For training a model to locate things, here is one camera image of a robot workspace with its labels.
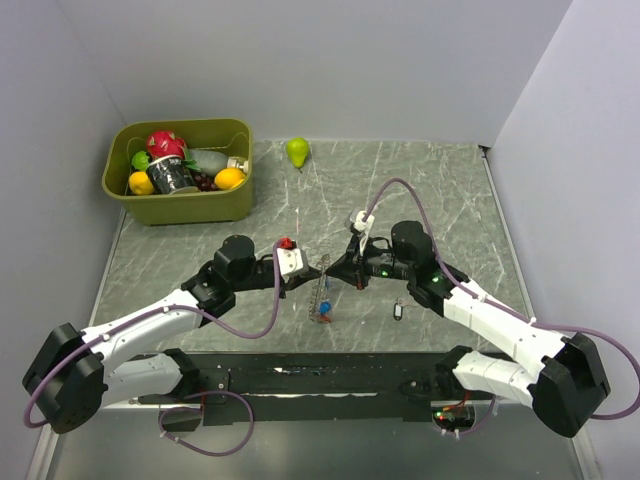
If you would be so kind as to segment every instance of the purple cable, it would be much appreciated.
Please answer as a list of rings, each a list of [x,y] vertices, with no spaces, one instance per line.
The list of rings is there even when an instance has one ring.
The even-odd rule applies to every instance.
[[[380,201],[380,197],[382,196],[384,191],[387,189],[387,187],[389,187],[392,183],[400,183],[400,184],[402,184],[409,191],[411,196],[413,197],[413,200],[415,201],[415,203],[416,203],[416,205],[418,207],[418,210],[420,211],[420,216],[422,217],[422,223],[424,224],[425,228],[427,229],[427,233],[429,234],[429,236],[433,240],[433,251],[436,254],[436,261],[438,262],[438,265],[440,266],[440,269],[444,272],[444,274],[447,276],[447,278],[449,280],[451,280],[451,282],[453,282],[453,284],[455,286],[457,286],[458,288],[460,288],[462,291],[466,292],[467,294],[471,295],[472,298],[477,299],[478,298],[478,294],[475,293],[473,290],[469,289],[468,287],[462,285],[453,276],[453,274],[449,271],[449,269],[445,265],[444,261],[442,260],[442,257],[440,256],[440,251],[438,250],[438,246],[437,246],[436,241],[435,241],[435,236],[433,235],[433,230],[431,229],[431,224],[429,223],[429,219],[427,218],[427,214],[424,211],[424,207],[422,206],[422,202],[420,202],[420,199],[418,198],[418,194],[411,187],[411,185],[409,185],[408,182],[406,182],[405,180],[403,180],[401,178],[392,178],[390,180],[387,180],[382,185],[382,187],[380,187],[380,190],[378,190],[378,192],[375,194],[375,196],[373,197],[373,200],[371,200],[371,203],[369,204],[369,207],[367,208],[367,213],[365,214],[363,220],[366,221],[367,218],[369,217],[369,215],[371,215],[371,212],[373,212],[374,207]],[[522,320],[524,322],[529,323],[529,319],[527,317],[525,317],[524,315],[522,315],[519,312],[516,312],[512,308],[509,308],[509,307],[507,307],[505,305],[502,305],[502,304],[500,304],[498,302],[495,302],[495,301],[491,300],[490,298],[487,298],[485,300],[485,303],[487,303],[488,305],[491,305],[492,307],[495,307],[498,310],[501,310],[501,311],[503,311],[503,312],[505,312],[505,313],[507,313],[509,315],[512,315],[512,316],[516,317],[519,320]],[[598,337],[598,338],[604,340],[605,342],[611,344],[616,349],[618,349],[618,351],[620,351],[620,353],[622,353],[625,356],[625,358],[627,360],[629,360],[629,363],[631,363],[631,366],[633,367],[633,370],[635,371],[636,377],[638,378],[638,383],[640,384],[640,363],[638,363],[638,360],[633,356],[633,354],[624,345],[622,345],[618,340],[616,340],[615,338],[607,335],[606,333],[602,333],[602,332],[599,332],[597,330],[593,330],[591,328],[585,328],[585,327],[570,327],[570,326],[567,326],[567,325],[540,324],[538,322],[533,323],[532,326],[535,327],[535,328],[539,328],[541,330],[563,330],[565,332],[582,333],[582,334],[586,334],[586,335],[592,335],[594,337]],[[638,391],[638,395],[636,396],[636,399],[631,404],[631,406],[629,406],[628,408],[625,408],[624,410],[621,410],[620,412],[616,412],[616,413],[594,414],[594,415],[591,415],[591,418],[593,418],[594,420],[618,420],[620,418],[628,417],[629,415],[634,413],[636,410],[638,410],[638,408],[640,408],[640,389]],[[465,432],[465,433],[470,433],[472,430],[474,430],[474,429],[471,428],[471,429],[467,430],[467,432]]]
[[[231,450],[227,450],[224,452],[210,452],[209,450],[203,450],[202,448],[196,447],[195,445],[189,442],[185,442],[181,438],[178,438],[175,435],[172,435],[171,433],[167,432],[164,429],[162,421],[164,420],[164,417],[166,417],[170,413],[175,413],[175,412],[201,413],[200,409],[191,408],[191,407],[175,407],[162,412],[158,416],[158,426],[160,427],[162,436],[168,438],[169,440],[173,440],[175,443],[178,443],[183,447],[187,447],[189,450],[193,450],[194,452],[200,453],[202,455],[207,455],[208,457],[226,457],[227,455],[232,455],[247,444],[247,442],[251,438],[251,434],[253,433],[253,427],[255,425],[255,421],[253,418],[253,410],[251,409],[251,405],[249,405],[249,402],[247,402],[241,395],[238,395],[237,393],[234,393],[234,392],[228,392],[225,390],[209,390],[208,392],[194,393],[193,395],[188,395],[184,398],[185,400],[188,400],[191,398],[204,397],[207,395],[229,395],[230,397],[234,397],[240,400],[242,404],[247,408],[247,411],[249,412],[249,429],[247,430],[247,434],[244,436],[244,438],[238,445],[233,447]]]
[[[165,311],[188,311],[188,312],[193,312],[196,313],[198,315],[201,315],[202,317],[206,318],[207,320],[210,320],[211,322],[215,323],[216,325],[222,327],[223,329],[225,329],[227,332],[232,333],[234,335],[237,335],[238,337],[242,337],[242,338],[247,338],[247,339],[257,339],[260,337],[264,337],[267,333],[269,333],[271,331],[271,329],[273,328],[276,319],[278,318],[278,309],[280,308],[280,265],[278,263],[278,243],[276,242],[273,245],[273,277],[274,277],[274,289],[273,289],[273,310],[271,312],[271,319],[269,320],[269,323],[267,324],[267,326],[258,333],[245,333],[242,332],[240,330],[236,330],[235,328],[231,327],[230,325],[226,324],[225,322],[223,322],[222,320],[214,317],[213,315],[200,310],[196,307],[192,307],[190,305],[167,305],[167,306],[162,306],[162,307],[157,307],[154,308],[152,310],[148,310],[146,312],[141,313],[140,315],[130,318],[129,320],[127,320],[126,322],[117,325],[115,327],[113,327],[111,330],[108,330],[106,332],[105,335],[115,335],[116,333],[119,333],[127,328],[129,328],[132,325],[135,325],[136,323],[139,323],[143,320],[146,320],[149,317],[153,317],[154,315],[157,315],[159,313],[165,313]],[[35,388],[35,390],[33,391],[33,394],[31,395],[31,397],[29,397],[29,401],[27,402],[27,406],[24,410],[24,413],[22,415],[22,421],[24,423],[24,425],[28,428],[39,428],[42,427],[43,425],[47,424],[46,420],[40,420],[38,422],[33,422],[31,420],[31,412],[33,411],[33,407],[36,405],[36,402],[38,401],[38,398],[40,398],[40,395],[42,395],[42,392],[44,391],[44,389],[47,387],[47,385],[49,384],[49,382],[51,382],[51,380],[64,368],[66,367],[74,358],[78,357],[80,354],[82,354],[83,352],[85,352],[86,350],[89,350],[93,347],[95,347],[96,345],[98,345],[99,343],[104,342],[105,336],[101,335],[98,336],[96,338],[94,338],[93,340],[90,340],[89,342],[85,343],[84,345],[76,348],[73,352],[71,352],[68,356],[66,356],[64,359],[62,359],[60,361],[60,363],[58,363],[55,367],[53,367],[51,369],[51,371],[45,375],[45,377],[42,379],[42,381],[40,382],[40,384]]]

